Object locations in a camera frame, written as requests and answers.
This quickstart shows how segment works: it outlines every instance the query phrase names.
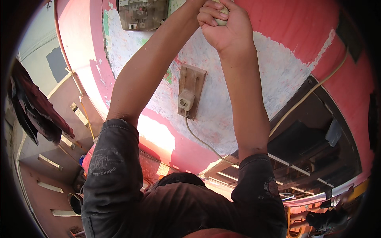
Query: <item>person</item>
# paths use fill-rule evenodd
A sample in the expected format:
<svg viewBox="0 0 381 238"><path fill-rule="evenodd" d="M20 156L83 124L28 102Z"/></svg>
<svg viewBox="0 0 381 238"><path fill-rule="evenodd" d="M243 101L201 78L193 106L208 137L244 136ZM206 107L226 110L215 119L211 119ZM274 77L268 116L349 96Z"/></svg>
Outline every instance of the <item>person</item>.
<svg viewBox="0 0 381 238"><path fill-rule="evenodd" d="M354 186L351 186L348 191L345 191L341 195L337 196L340 198L340 201L336 207L332 210L327 210L325 213L316 212L322 208L322 206L312 206L312 208L308 209L308 211L304 211L298 214L291 214L290 220L305 220L302 222L290 224L290 228L300 228L302 226L310 225L317 231L324 231L344 224L349 219L349 215L343 206L344 203L348 201L348 198L353 193L353 191Z"/></svg>
<svg viewBox="0 0 381 238"><path fill-rule="evenodd" d="M219 11L221 3L229 15ZM253 29L244 9L230 0L221 3L187 0L120 72L83 187L81 216L88 238L286 237L287 221L267 156L270 126ZM215 18L227 25L217 26ZM233 202L191 173L170 174L155 190L139 191L139 115L199 26L218 52L232 104L240 163Z"/></svg>
<svg viewBox="0 0 381 238"><path fill-rule="evenodd" d="M349 196L353 193L353 191L354 191L354 184L352 184L352 186L350 186L350 188L347 191L343 192L342 194L335 196L331 198L330 200L322 202L322 204L320 205L320 208L335 207L339 204L340 201L342 203L346 203L348 201Z"/></svg>

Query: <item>hand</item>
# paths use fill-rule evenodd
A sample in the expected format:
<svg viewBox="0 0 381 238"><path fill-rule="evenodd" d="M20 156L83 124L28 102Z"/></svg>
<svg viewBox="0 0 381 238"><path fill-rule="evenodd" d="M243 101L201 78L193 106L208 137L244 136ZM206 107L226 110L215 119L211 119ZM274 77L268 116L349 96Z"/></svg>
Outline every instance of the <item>hand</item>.
<svg viewBox="0 0 381 238"><path fill-rule="evenodd" d="M227 49L234 51L237 48L253 47L253 28L246 10L231 0L220 0L228 10L229 15L221 13L222 4L207 1L197 16L197 20L206 40L216 48L218 53ZM227 20L226 26L218 26L214 18Z"/></svg>

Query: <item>black bucket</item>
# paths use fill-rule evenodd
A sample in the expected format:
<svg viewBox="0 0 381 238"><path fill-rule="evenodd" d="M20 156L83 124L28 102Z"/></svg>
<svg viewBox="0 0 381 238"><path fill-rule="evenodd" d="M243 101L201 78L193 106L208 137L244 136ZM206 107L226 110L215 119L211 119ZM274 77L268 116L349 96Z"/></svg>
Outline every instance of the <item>black bucket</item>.
<svg viewBox="0 0 381 238"><path fill-rule="evenodd" d="M76 194L69 193L69 195L71 195L71 198L69 199L70 206L72 207L73 211L76 214L80 215L82 204L83 204L83 194L82 193L76 193Z"/></svg>

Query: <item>electric meter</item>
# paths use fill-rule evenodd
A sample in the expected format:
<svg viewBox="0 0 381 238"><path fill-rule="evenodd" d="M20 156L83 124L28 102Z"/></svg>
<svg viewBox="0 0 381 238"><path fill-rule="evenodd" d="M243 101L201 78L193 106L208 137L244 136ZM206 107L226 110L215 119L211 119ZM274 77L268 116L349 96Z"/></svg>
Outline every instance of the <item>electric meter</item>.
<svg viewBox="0 0 381 238"><path fill-rule="evenodd" d="M149 31L156 29L168 14L169 0L117 1L123 30Z"/></svg>

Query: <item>power cord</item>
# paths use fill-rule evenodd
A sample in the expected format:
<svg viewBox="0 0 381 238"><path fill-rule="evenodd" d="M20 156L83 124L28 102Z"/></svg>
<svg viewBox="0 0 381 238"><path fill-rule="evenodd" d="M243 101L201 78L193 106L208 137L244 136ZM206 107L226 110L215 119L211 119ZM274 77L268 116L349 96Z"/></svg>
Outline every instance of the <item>power cord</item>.
<svg viewBox="0 0 381 238"><path fill-rule="evenodd" d="M325 79L323 79L322 81L320 81L318 84L316 84L313 88L311 88L308 93L306 93L306 95L304 97L302 97L302 99L299 100L299 102L297 102L292 108L290 108L286 114L278 121L278 123L275 125L275 127L270 131L270 135L269 137L274 133L274 131L279 127L279 125L284 121L284 119L295 109L297 108L315 89L317 89L320 85L322 85L324 82L326 82L330 77L332 77L340 68L341 66L344 64L345 60L347 59L347 56L348 56L348 53L349 53L349 49L347 48L347 52L345 53L345 57L344 59L342 60L342 62L338 65L338 67L335 68L335 70L332 71L331 74L329 74ZM211 151L213 151L220 159L228 162L229 164L232 164L232 165L235 165L235 163L232 163L230 162L229 160L223 158L222 156L219 155L219 153L217 153L210 145L208 145L207 143L203 142L200 138L198 138L192 131L191 129L189 128L189 125L188 125L188 111L185 111L185 124L187 125L187 128L188 128L188 131L190 132L190 134L192 136L194 136L198 141L200 141L202 144L206 145Z"/></svg>
<svg viewBox="0 0 381 238"><path fill-rule="evenodd" d="M335 68L335 70L332 71L332 73L330 75L328 75L325 79L323 79L322 81L320 81L318 84L316 84L313 88L311 88L308 93L306 93L306 95L304 97L302 97L301 100L299 100L299 102L297 102L292 108L290 108L288 110L288 112L286 112L286 114L278 121L278 123L275 125L275 127L270 131L270 135L269 137L275 132L275 130L278 128L278 126L283 122L283 120L296 108L298 107L315 89L317 89L320 85L322 85L324 82L326 82L330 77L332 77L339 69L340 67L344 64L345 60L347 59L347 56L348 56L348 53L349 53L349 49L347 48L347 52L345 53L345 57L344 59L342 60L342 62L339 64L338 67Z"/></svg>
<svg viewBox="0 0 381 238"><path fill-rule="evenodd" d="M195 134L193 134L193 132L191 131L191 129L189 128L189 125L188 125L188 111L185 111L185 124L187 125L187 128L188 128L188 131L191 133L192 136L194 136L198 141L200 141L201 143L203 143L204 145L206 145L211 151L213 151L220 159L228 162L229 164L232 164L232 165L235 165L235 163L232 163L230 162L229 160L223 158L222 156L219 155L219 153L217 153L210 145L208 145L207 143L203 142L200 138L198 138Z"/></svg>

